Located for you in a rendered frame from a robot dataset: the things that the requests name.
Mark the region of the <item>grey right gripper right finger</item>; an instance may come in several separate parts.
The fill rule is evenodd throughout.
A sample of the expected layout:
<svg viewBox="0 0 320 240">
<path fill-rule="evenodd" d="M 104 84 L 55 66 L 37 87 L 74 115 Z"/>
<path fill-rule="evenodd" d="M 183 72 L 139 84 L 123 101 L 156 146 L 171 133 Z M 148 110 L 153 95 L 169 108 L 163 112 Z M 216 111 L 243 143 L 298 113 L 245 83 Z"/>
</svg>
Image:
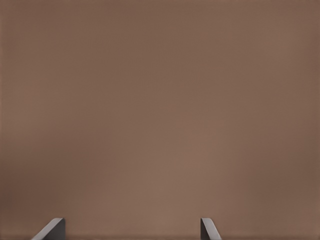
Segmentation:
<svg viewBox="0 0 320 240">
<path fill-rule="evenodd" d="M 222 240 L 211 218 L 202 217 L 200 219 L 200 240 Z"/>
</svg>

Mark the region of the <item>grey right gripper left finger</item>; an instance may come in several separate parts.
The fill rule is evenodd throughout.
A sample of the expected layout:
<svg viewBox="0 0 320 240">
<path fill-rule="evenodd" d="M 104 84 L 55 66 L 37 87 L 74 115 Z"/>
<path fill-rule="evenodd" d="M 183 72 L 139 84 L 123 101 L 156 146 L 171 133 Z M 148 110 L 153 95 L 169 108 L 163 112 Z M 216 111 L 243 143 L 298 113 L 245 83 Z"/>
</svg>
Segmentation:
<svg viewBox="0 0 320 240">
<path fill-rule="evenodd" d="M 66 240 L 66 220 L 64 218 L 52 219 L 31 240 Z"/>
</svg>

